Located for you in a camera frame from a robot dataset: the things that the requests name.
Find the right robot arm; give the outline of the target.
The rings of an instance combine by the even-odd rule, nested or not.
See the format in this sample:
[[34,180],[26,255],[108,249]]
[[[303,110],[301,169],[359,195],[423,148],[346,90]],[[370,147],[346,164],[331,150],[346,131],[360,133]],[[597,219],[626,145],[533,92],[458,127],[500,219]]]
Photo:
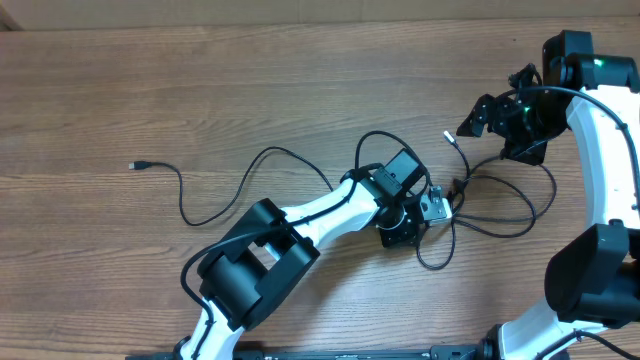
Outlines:
[[458,359],[564,359],[573,343],[639,319],[639,73],[629,57],[599,55],[592,37],[564,30],[543,66],[513,74],[510,90],[478,99],[458,134],[501,136],[501,157],[530,165],[574,134],[586,195],[584,232],[549,261],[544,297],[494,326]]

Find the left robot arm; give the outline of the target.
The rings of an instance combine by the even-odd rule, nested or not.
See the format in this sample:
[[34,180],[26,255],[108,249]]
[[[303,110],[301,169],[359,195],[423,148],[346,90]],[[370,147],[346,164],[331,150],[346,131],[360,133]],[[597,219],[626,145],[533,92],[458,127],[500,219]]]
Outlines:
[[335,190],[306,204],[255,203],[221,241],[186,263],[201,285],[185,291],[202,312],[193,333],[175,346],[174,358],[232,358],[242,333],[269,317],[313,266],[321,243],[370,224],[401,226],[412,201],[409,190],[428,178],[416,155],[403,149],[386,164],[349,170]]

